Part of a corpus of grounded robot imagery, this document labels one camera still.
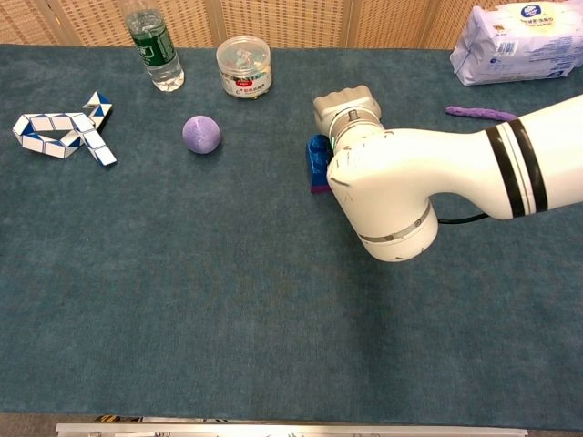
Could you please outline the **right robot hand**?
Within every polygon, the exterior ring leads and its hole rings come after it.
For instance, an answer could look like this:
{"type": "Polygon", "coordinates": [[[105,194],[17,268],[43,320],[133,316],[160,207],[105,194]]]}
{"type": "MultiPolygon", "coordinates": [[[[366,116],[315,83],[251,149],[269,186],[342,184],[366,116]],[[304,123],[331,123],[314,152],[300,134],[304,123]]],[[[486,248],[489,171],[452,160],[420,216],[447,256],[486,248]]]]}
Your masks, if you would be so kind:
{"type": "Polygon", "coordinates": [[[329,136],[333,120],[341,113],[353,109],[363,109],[366,113],[373,114],[377,123],[382,118],[382,110],[367,86],[346,87],[313,100],[313,113],[318,131],[329,136]]]}

